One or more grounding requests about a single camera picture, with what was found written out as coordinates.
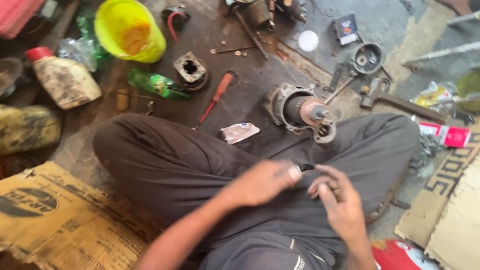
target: green plastic bottle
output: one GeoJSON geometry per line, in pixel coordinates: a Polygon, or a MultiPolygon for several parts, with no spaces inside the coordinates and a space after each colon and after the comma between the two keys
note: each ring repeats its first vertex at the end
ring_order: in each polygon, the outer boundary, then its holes
{"type": "Polygon", "coordinates": [[[173,80],[137,68],[133,68],[128,73],[128,83],[163,98],[190,98],[189,94],[181,92],[180,85],[173,80]]]}

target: white disc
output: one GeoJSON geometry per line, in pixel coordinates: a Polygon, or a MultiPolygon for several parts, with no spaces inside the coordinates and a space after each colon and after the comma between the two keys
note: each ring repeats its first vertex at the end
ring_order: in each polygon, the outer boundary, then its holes
{"type": "Polygon", "coordinates": [[[299,36],[299,45],[304,51],[313,51],[318,47],[319,42],[317,34],[310,30],[302,32],[299,36]]]}

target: hammer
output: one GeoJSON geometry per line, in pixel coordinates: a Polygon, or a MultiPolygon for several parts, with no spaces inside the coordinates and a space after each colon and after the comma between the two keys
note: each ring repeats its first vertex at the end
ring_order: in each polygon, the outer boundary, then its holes
{"type": "Polygon", "coordinates": [[[361,108],[371,109],[375,105],[375,102],[377,100],[380,100],[390,103],[391,105],[398,107],[399,109],[414,113],[418,116],[434,120],[441,124],[445,123],[447,118],[446,115],[383,92],[380,82],[381,81],[378,78],[372,79],[372,82],[370,83],[370,93],[362,97],[360,103],[361,108]]]}

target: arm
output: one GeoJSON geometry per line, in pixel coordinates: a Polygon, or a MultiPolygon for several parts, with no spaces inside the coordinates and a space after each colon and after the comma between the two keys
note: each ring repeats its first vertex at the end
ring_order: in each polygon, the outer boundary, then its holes
{"type": "Polygon", "coordinates": [[[300,178],[301,172],[291,161],[258,163],[165,230],[142,255],[136,269],[177,269],[203,237],[231,211],[267,203],[300,178]]]}
{"type": "Polygon", "coordinates": [[[312,183],[308,193],[312,198],[320,196],[328,223],[347,245],[348,270],[376,270],[360,194],[350,179],[336,168],[317,165],[316,169],[325,175],[312,183]]]}

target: hand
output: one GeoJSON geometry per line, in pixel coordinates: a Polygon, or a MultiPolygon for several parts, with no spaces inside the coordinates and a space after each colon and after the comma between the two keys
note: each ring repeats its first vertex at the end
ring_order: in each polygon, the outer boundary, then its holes
{"type": "Polygon", "coordinates": [[[273,200],[302,177],[292,161],[264,160],[222,190],[236,206],[258,206],[273,200]]]}
{"type": "Polygon", "coordinates": [[[330,226],[347,245],[355,244],[359,237],[366,240],[360,194],[350,179],[332,166],[316,165],[315,168],[325,175],[315,179],[307,192],[314,199],[320,196],[330,226]]]}

